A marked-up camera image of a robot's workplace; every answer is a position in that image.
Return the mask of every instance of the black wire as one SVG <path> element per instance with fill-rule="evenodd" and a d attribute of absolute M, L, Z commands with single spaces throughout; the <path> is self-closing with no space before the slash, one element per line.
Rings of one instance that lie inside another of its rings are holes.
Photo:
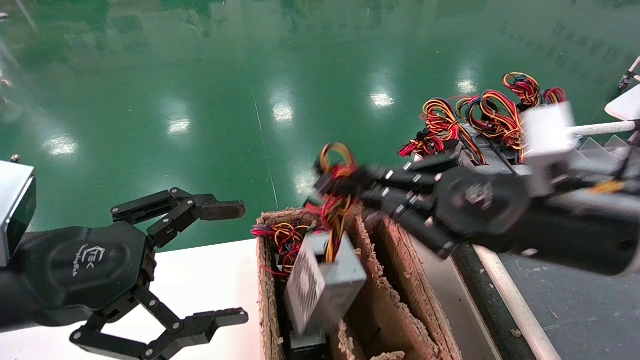
<path fill-rule="evenodd" d="M 491 147 L 491 149 L 495 152 L 495 154 L 498 156 L 498 158 L 500 158 L 500 160 L 502 160 L 502 162 L 507 166 L 507 168 L 516 176 L 520 176 L 520 174 L 518 174 L 518 172 L 516 171 L 515 168 L 513 168 L 513 165 L 511 165 L 511 163 L 509 162 L 509 160 L 507 159 L 507 157 L 505 157 L 505 155 L 502 153 L 502 151 L 500 151 L 500 149 L 498 149 L 498 147 L 496 146 L 496 144 L 489 140 L 489 146 Z"/>

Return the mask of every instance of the green epoxy floor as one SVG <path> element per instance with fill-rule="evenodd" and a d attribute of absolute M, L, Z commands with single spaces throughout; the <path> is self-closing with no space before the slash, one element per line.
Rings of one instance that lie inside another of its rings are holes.
<path fill-rule="evenodd" d="M 21 10 L 22 5 L 28 16 Z M 563 87 L 581 124 L 640 54 L 640 1 L 22 0 L 3 3 L 9 100 L 0 157 L 38 174 L 33 230 L 109 224 L 109 209 L 173 186 L 242 199 L 167 249 L 250 237 L 300 206 L 340 140 L 402 163 L 430 97 L 502 91 L 505 72 Z"/>

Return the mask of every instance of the white pipe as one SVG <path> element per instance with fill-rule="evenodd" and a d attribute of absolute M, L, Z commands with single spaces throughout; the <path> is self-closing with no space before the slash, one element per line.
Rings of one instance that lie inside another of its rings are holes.
<path fill-rule="evenodd" d="M 575 135 L 592 136 L 600 134 L 624 133 L 636 129 L 633 121 L 608 122 L 605 124 L 594 124 L 585 126 L 568 127 L 567 132 Z"/>
<path fill-rule="evenodd" d="M 640 64 L 640 56 L 638 56 L 638 58 L 636 59 L 636 62 L 634 62 L 634 64 L 631 65 L 631 68 L 629 68 L 629 72 L 634 72 L 638 64 Z"/>
<path fill-rule="evenodd" d="M 509 276 L 504 265 L 494 252 L 483 247 L 475 246 L 474 249 L 484 265 L 486 272 L 493 280 L 496 290 L 502 296 L 511 316 L 518 324 L 520 332 L 527 340 L 537 360 L 560 360 L 556 348 L 540 326 L 538 319 L 533 315 L 529 305 L 522 297 L 520 290 Z"/>

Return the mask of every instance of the red wire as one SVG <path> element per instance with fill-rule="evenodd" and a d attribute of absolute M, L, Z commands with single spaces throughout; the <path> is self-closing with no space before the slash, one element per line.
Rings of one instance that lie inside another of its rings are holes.
<path fill-rule="evenodd" d="M 264 265 L 260 265 L 260 266 L 261 266 L 263 269 L 265 269 L 265 270 L 267 270 L 268 272 L 270 272 L 272 275 L 284 276 L 284 277 L 289 276 L 289 275 L 287 275 L 287 274 L 283 274 L 283 273 L 281 273 L 281 272 L 275 272 L 275 271 L 273 271 L 272 269 L 270 269 L 270 268 L 268 268 L 268 267 L 266 267 L 266 266 L 264 266 Z"/>

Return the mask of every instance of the white table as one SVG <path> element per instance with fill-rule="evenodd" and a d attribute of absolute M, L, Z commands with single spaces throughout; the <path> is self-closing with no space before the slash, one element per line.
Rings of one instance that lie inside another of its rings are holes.
<path fill-rule="evenodd" d="M 260 359 L 258 277 L 255 239 L 156 256 L 156 280 L 151 291 L 178 317 L 242 307 L 249 314 L 243 325 L 220 328 L 211 344 L 188 347 L 174 359 Z M 35 327 L 0 334 L 0 359 L 104 360 L 69 342 L 80 323 L 67 327 Z M 148 343 L 164 328 L 138 306 L 104 332 Z"/>
<path fill-rule="evenodd" d="M 484 323 L 451 260 L 440 261 L 420 245 L 416 245 L 416 250 L 465 360 L 496 359 Z M 249 313 L 248 323 L 223 327 L 211 344 L 185 348 L 174 360 L 261 358 L 255 239 L 164 252 L 156 260 L 156 280 L 151 291 L 179 317 L 230 307 L 242 307 Z M 0 334 L 0 359 L 106 359 L 69 342 L 69 335 L 79 326 L 80 323 L 58 328 L 35 327 Z M 119 322 L 107 325 L 104 332 L 148 343 L 163 328 L 139 306 Z"/>

